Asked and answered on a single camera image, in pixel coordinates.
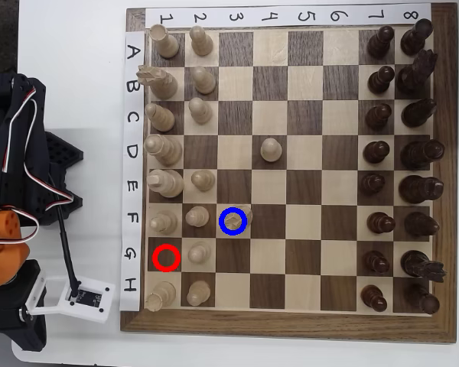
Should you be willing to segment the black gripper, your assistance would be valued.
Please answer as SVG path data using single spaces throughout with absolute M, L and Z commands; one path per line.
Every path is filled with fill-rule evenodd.
M 0 328 L 0 333 L 29 352 L 40 352 L 47 344 L 44 315 L 28 315 L 25 306 L 40 271 L 36 260 L 27 260 L 12 281 L 0 286 L 0 325 L 19 325 Z

